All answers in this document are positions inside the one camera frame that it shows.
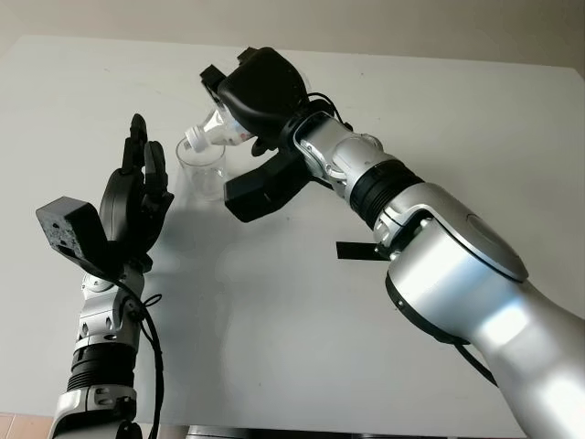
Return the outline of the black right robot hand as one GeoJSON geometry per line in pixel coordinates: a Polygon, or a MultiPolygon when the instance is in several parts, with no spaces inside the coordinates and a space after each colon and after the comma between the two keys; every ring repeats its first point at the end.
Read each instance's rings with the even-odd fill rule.
{"type": "Polygon", "coordinates": [[[279,148],[284,126],[308,102],[299,71],[274,48],[248,47],[238,55],[238,67],[226,75],[209,65],[200,73],[211,99],[255,139],[255,157],[279,148]]]}

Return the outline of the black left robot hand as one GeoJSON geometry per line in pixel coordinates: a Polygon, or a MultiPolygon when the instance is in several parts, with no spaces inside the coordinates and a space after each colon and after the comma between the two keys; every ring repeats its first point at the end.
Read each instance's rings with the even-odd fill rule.
{"type": "Polygon", "coordinates": [[[145,119],[137,113],[124,142],[122,165],[112,172],[100,205],[101,224],[117,260],[141,273],[152,270],[148,252],[173,199],[164,149],[148,139],[145,119]]]}

